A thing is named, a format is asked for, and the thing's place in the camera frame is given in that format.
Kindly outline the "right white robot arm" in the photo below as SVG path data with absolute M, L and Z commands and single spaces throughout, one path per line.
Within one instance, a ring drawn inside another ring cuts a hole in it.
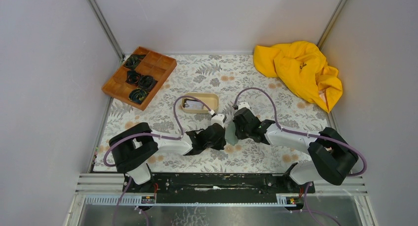
M 311 134 L 288 127 L 279 128 L 276 121 L 260 121 L 247 102 L 233 106 L 237 140 L 252 139 L 256 143 L 293 148 L 310 156 L 308 162 L 294 163 L 285 172 L 284 189 L 294 193 L 307 182 L 323 179 L 341 185 L 357 163 L 359 156 L 349 149 L 333 128 Z

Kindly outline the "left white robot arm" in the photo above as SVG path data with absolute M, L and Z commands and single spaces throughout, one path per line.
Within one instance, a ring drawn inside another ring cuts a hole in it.
M 139 191 L 147 192 L 153 185 L 152 173 L 146 164 L 151 156 L 157 152 L 194 156 L 209 148 L 224 150 L 225 121 L 225 115 L 215 113 L 206 129 L 187 131 L 178 137 L 152 130 L 146 122 L 139 123 L 109 141 L 104 164 L 115 166 L 118 173 L 132 178 Z

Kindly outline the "green card holder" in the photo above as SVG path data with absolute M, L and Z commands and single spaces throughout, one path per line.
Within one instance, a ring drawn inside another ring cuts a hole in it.
M 225 140 L 227 144 L 235 146 L 238 143 L 238 138 L 236 136 L 236 126 L 234 123 L 230 123 L 225 129 Z

